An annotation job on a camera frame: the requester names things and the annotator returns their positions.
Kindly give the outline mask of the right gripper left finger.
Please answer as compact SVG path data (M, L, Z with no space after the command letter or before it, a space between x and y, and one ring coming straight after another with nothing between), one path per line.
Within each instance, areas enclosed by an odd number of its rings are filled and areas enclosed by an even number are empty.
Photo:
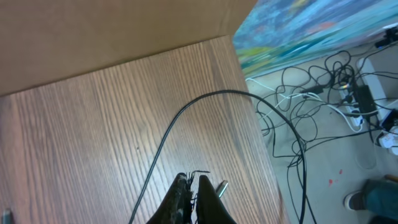
M190 223L190 184L186 174L178 173L147 224L186 223Z

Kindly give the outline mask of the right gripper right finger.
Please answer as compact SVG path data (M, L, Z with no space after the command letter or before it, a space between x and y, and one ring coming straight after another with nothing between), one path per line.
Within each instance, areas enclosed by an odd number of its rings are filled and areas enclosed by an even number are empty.
M198 224L236 224L206 175L199 177L196 212Z

